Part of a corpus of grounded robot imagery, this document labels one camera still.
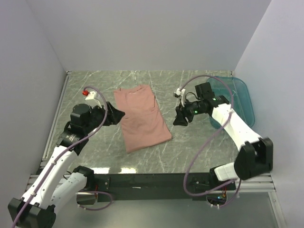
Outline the pink t-shirt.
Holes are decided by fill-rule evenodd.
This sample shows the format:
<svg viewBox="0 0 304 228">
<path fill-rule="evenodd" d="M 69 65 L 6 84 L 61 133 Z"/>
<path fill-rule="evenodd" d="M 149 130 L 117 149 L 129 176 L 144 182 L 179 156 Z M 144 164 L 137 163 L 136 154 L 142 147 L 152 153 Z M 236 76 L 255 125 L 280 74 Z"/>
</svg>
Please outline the pink t-shirt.
<svg viewBox="0 0 304 228">
<path fill-rule="evenodd" d="M 121 127 L 127 153 L 172 139 L 149 85 L 116 89 L 114 98 L 117 108 L 125 112 Z"/>
</svg>

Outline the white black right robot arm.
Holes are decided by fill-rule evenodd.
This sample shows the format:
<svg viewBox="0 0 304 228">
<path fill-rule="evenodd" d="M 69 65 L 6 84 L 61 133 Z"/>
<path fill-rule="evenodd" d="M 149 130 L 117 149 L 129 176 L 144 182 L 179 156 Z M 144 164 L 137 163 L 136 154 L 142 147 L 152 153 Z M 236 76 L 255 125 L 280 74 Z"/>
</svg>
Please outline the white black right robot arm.
<svg viewBox="0 0 304 228">
<path fill-rule="evenodd" d="M 234 162 L 210 170 L 209 186 L 220 189 L 225 181 L 232 179 L 248 180 L 268 173 L 273 169 L 273 142 L 254 132 L 236 113 L 232 102 L 223 95 L 215 95 L 210 83 L 195 87 L 197 100 L 186 99 L 185 89 L 178 88 L 174 96 L 180 104 L 175 108 L 175 126 L 187 126 L 194 116 L 208 114 L 233 140 L 238 149 Z"/>
</svg>

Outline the teal translucent plastic basin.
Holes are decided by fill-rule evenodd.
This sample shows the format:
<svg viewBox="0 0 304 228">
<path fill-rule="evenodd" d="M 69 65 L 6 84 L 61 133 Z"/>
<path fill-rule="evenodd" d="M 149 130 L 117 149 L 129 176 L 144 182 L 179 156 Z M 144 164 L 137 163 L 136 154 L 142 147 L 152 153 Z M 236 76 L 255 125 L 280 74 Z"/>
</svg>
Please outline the teal translucent plastic basin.
<svg viewBox="0 0 304 228">
<path fill-rule="evenodd" d="M 233 95 L 235 112 L 252 128 L 255 123 L 255 115 L 247 85 L 236 77 L 218 76 L 217 78 L 222 80 L 230 88 Z M 223 95 L 231 101 L 230 93 L 221 82 L 214 78 L 209 78 L 207 82 L 210 83 L 212 91 L 216 96 Z"/>
</svg>

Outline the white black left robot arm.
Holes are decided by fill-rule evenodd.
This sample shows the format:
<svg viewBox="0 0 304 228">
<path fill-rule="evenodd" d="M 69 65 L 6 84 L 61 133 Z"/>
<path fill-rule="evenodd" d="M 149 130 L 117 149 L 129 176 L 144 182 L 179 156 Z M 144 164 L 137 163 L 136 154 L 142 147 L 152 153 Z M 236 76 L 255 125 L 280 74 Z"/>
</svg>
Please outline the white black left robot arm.
<svg viewBox="0 0 304 228">
<path fill-rule="evenodd" d="M 110 102 L 95 107 L 88 104 L 75 105 L 43 171 L 20 199 L 13 198 L 9 202 L 12 227 L 53 227 L 61 207 L 78 192 L 88 192 L 94 196 L 106 195 L 109 198 L 108 205 L 111 205 L 112 195 L 98 190 L 99 184 L 90 168 L 78 166 L 62 185 L 59 181 L 88 143 L 89 137 L 102 126 L 117 125 L 124 115 Z"/>
</svg>

